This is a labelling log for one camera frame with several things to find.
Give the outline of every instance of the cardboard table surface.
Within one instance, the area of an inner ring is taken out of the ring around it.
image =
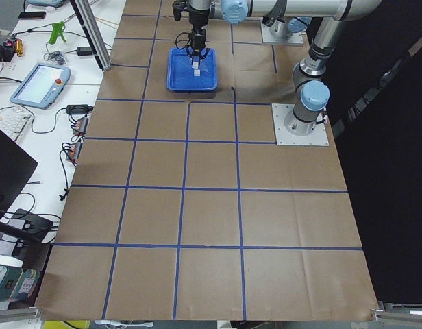
[[[215,93],[166,89],[188,19],[128,0],[37,305],[45,319],[364,320],[377,306],[334,146],[275,144],[307,47],[210,21]]]

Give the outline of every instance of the computer monitor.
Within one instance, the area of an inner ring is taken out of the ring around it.
[[[38,163],[30,155],[0,130],[0,219],[28,183],[37,165]],[[28,216],[27,219],[31,224],[29,230],[15,228],[0,221],[0,233],[24,241],[42,241],[47,230],[42,228],[42,234],[36,234],[34,223]]]

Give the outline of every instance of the blue joint cap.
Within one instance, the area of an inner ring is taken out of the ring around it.
[[[298,19],[291,19],[290,22],[287,23],[287,29],[290,32],[292,33],[302,32],[303,30],[307,28],[307,25],[309,25],[310,22],[312,21],[311,17],[298,17]]]
[[[303,85],[301,91],[302,104],[310,111],[322,110],[330,99],[330,90],[319,80],[312,80]]]
[[[243,22],[248,11],[246,0],[222,0],[222,16],[229,24]]]

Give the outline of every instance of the green clamp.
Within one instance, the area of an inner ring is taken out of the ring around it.
[[[51,25],[53,26],[53,32],[51,33],[51,36],[49,37],[49,43],[51,45],[54,45],[58,39],[58,36],[62,38],[63,42],[66,42],[65,37],[63,35],[63,30],[65,29],[65,23],[59,22],[59,23],[52,23]]]

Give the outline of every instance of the tablet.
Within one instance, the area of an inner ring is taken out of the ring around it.
[[[71,70],[60,65],[38,63],[11,96],[15,104],[48,108],[68,82]]]

